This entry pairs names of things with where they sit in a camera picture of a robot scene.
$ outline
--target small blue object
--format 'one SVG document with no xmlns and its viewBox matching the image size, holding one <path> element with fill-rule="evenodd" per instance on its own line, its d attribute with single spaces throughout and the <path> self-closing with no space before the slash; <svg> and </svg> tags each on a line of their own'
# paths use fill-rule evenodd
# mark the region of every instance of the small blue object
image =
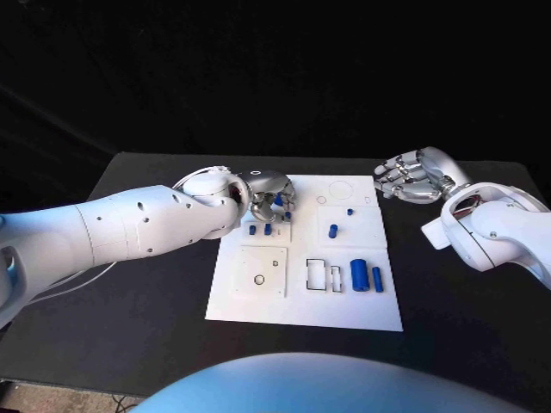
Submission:
<svg viewBox="0 0 551 413">
<path fill-rule="evenodd" d="M 353 291 L 367 291 L 370 289 L 369 285 L 369 272 L 366 270 L 364 260 L 350 261 L 351 270 L 351 290 Z"/>
<path fill-rule="evenodd" d="M 278 196 L 275 197 L 275 200 L 272 202 L 278 207 L 284 206 L 284 201 L 281 200 L 281 194 L 278 192 Z"/>
<path fill-rule="evenodd" d="M 380 270 L 377 267 L 372 268 L 372 280 L 375 281 L 375 291 L 377 293 L 383 292 L 383 283 L 380 281 Z"/>
<path fill-rule="evenodd" d="M 331 224 L 331 226 L 328 227 L 328 238 L 334 238 L 336 235 L 337 235 L 337 225 Z"/>
</svg>

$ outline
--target robotic hand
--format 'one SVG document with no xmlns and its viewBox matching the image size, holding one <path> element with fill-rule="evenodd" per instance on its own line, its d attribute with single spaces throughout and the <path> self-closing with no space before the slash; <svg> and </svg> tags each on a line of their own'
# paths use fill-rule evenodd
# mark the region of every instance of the robotic hand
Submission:
<svg viewBox="0 0 551 413">
<path fill-rule="evenodd" d="M 445 201 L 439 217 L 422 226 L 437 250 L 451 245 L 478 271 L 513 262 L 551 289 L 551 212 L 532 195 L 496 183 L 473 183 L 432 147 L 389 159 L 375 176 L 386 198 L 416 204 Z"/>
<path fill-rule="evenodd" d="M 0 328 L 37 294 L 70 274 L 105 263 L 160 255 L 223 237 L 251 205 L 266 221 L 276 196 L 294 208 L 287 176 L 223 166 L 188 174 L 173 186 L 137 188 L 83 204 L 0 215 Z"/>
</svg>

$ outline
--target black curtain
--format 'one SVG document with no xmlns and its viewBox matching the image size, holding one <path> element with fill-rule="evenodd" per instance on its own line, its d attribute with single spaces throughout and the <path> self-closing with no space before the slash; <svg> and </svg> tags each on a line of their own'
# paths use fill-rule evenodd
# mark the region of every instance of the black curtain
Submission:
<svg viewBox="0 0 551 413">
<path fill-rule="evenodd" d="M 0 211 L 82 201 L 118 151 L 392 157 L 427 145 L 523 163 L 551 205 L 536 10 L 0 0 Z"/>
</svg>

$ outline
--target white board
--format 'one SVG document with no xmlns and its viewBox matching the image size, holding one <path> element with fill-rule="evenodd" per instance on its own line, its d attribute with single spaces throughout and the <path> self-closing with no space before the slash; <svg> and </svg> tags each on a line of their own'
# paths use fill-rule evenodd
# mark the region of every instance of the white board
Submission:
<svg viewBox="0 0 551 413">
<path fill-rule="evenodd" d="M 248 213 L 240 228 L 222 237 L 206 319 L 402 331 L 372 177 L 288 177 L 297 191 L 291 223 L 279 225 L 279 233 L 272 226 L 271 235 L 265 236 L 263 224 L 256 223 Z M 347 208 L 353 210 L 351 215 L 347 215 Z M 339 227 L 336 238 L 327 235 L 330 224 Z M 249 225 L 255 225 L 252 236 Z M 261 271 L 258 268 L 268 267 L 271 252 L 265 252 L 263 258 L 256 258 L 262 263 L 255 263 L 255 269 L 248 269 L 243 274 L 239 254 L 240 250 L 249 251 L 245 247 L 285 249 L 285 268 L 272 268 L 276 270 L 274 274 L 282 274 L 279 271 L 285 269 L 284 297 L 272 291 L 252 293 L 256 286 L 251 282 Z M 307 259 L 324 260 L 324 291 L 307 289 Z M 353 259 L 363 259 L 367 264 L 370 289 L 366 292 L 351 290 Z M 339 276 L 334 267 L 340 268 Z M 375 292 L 372 267 L 380 268 L 382 293 Z M 337 278 L 341 280 L 340 293 L 333 291 Z M 239 286 L 240 282 L 248 284 L 248 290 L 235 294 L 232 285 Z"/>
</svg>

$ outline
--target black table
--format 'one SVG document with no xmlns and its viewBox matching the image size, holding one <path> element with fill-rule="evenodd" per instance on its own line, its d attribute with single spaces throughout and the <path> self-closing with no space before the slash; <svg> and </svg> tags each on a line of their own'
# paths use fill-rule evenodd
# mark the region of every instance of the black table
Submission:
<svg viewBox="0 0 551 413">
<path fill-rule="evenodd" d="M 121 153 L 90 199 L 171 186 L 210 165 L 369 175 L 377 163 Z M 478 182 L 513 185 L 538 196 L 517 163 L 464 162 L 463 167 Z M 0 378 L 145 397 L 222 361 L 305 351 L 395 363 L 549 411 L 551 292 L 520 267 L 478 273 L 451 248 L 432 249 L 419 227 L 438 216 L 439 203 L 415 206 L 379 197 L 379 205 L 403 333 L 204 320 L 219 241 L 200 241 L 121 262 L 76 292 L 28 306 L 0 344 Z"/>
</svg>

